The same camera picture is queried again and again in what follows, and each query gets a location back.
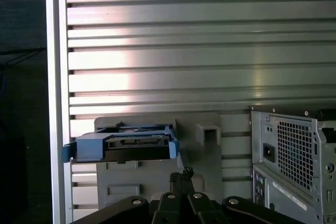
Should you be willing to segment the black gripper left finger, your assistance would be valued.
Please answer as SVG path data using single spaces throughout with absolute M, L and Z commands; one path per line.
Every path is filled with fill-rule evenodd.
M 181 204 L 181 174 L 172 173 L 170 191 L 163 193 L 159 200 L 130 196 L 76 220 L 76 223 L 179 223 Z

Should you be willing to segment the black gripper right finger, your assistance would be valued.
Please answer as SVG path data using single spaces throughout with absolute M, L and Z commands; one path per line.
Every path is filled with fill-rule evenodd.
M 182 172 L 182 186 L 197 223 L 301 223 L 291 217 L 255 204 L 247 199 L 230 196 L 219 204 L 204 193 L 196 192 L 191 167 Z

